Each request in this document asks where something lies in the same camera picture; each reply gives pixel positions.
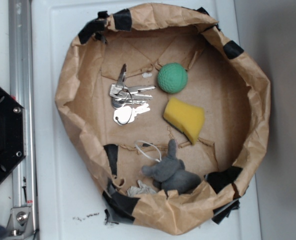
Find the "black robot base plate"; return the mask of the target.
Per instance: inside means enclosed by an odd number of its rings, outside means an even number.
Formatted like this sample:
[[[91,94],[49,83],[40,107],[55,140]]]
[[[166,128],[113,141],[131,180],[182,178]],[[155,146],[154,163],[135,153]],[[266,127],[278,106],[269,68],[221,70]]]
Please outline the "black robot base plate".
[[[25,157],[24,108],[0,87],[0,184]]]

